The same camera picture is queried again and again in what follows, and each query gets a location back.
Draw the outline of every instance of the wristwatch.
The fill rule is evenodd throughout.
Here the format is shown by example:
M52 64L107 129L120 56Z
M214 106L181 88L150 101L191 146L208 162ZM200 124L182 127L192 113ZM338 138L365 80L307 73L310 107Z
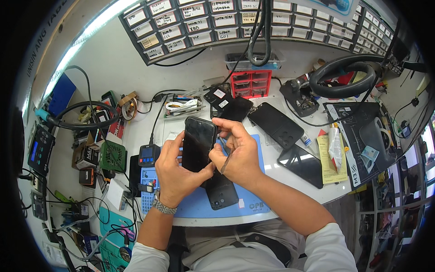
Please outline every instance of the wristwatch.
M177 208L170 208L165 206L163 203L161 203L159 201L159 196L160 196L160 188L158 188L155 192L154 192L154 200L153 200L153 207L156 208L157 210L159 210L160 212L167 214L167 215L173 215L177 212Z

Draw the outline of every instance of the phone screen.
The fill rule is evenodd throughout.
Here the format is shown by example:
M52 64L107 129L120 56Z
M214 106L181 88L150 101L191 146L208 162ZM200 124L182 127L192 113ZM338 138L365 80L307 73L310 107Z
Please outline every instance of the phone screen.
M289 150L284 150L281 153L278 163L315 187L319 189L323 188L322 164L320 160L296 144Z
M216 142L216 125L199 118L187 118L184 130L183 160L189 171L199 172L209 163L208 153Z

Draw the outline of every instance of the blue silicone repair mat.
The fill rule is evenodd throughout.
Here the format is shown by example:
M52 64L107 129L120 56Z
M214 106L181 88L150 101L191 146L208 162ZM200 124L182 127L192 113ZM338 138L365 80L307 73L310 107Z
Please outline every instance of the blue silicone repair mat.
M258 134L251 135L256 141L258 146L258 159L261 171L264 173L263 154L261 152L260 137ZM156 180L157 188L159 186L155 168L142 168L141 171L141 184L149 184ZM234 184L237 195L239 196L239 203L222 208L220 210L213 210L210 206L207 193L204 188L198 187L193 193L188 195L179 204L175 217L179 218L222 218L222 217L235 217L243 215L254 215L270 211L270 208L256 195L249 192L245 188ZM146 214L151 208L153 200L152 193L142 192L142 212Z

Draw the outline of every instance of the gray pants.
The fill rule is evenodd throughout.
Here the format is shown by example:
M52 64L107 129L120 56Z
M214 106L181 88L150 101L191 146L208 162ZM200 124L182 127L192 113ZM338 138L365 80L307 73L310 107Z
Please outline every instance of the gray pants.
M190 253L183 259L183 264L192 268L193 263L199 258L235 241L243 242L245 237L253 233L264 235L285 245L291 253L292 262L289 267L305 251L304 237L279 218L253 223L246 229L240 229L237 225L210 228L189 227L186 228L186 242Z

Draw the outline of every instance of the hand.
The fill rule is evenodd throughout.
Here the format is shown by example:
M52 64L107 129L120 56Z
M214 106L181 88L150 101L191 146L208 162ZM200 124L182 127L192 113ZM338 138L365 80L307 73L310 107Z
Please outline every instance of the hand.
M232 153L223 173L222 168L227 157L222 153L221 145L215 144L208 156L221 174L230 181L248 189L247 187L254 185L257 179L263 175L258 164L257 142L240 122L220 118L213 118L211 121L222 130L221 137L226 137L228 132L232 132L227 141L227 147L232 150Z
M167 140L156 161L156 172L160 183L159 201L167 207L175 208L204 181L213 176L214 165L210 163L198 173L191 172L181 165L184 131L175 140Z

